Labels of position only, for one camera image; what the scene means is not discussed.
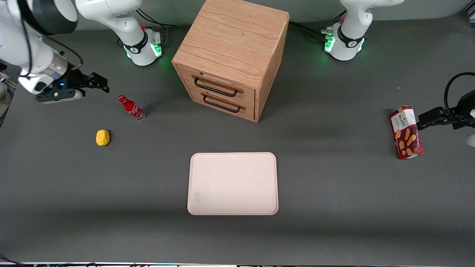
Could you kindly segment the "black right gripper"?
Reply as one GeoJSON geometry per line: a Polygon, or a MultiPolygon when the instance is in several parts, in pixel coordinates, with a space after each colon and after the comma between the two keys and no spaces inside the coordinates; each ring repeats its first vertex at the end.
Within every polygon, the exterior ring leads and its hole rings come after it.
{"type": "Polygon", "coordinates": [[[109,93],[108,80],[93,72],[89,76],[84,75],[80,69],[68,69],[59,79],[55,80],[55,91],[61,92],[69,89],[100,89],[109,93]]]}

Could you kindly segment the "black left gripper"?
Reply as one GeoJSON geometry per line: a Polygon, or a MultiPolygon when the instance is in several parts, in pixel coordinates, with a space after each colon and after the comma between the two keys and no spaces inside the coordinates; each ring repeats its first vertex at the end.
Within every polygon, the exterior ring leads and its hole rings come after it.
{"type": "Polygon", "coordinates": [[[463,123],[454,123],[445,108],[433,108],[418,116],[418,130],[422,131],[432,126],[451,124],[453,124],[453,130],[463,127],[475,128],[474,108],[475,92],[470,91],[459,99],[454,108],[451,108],[453,115],[463,123]]]}

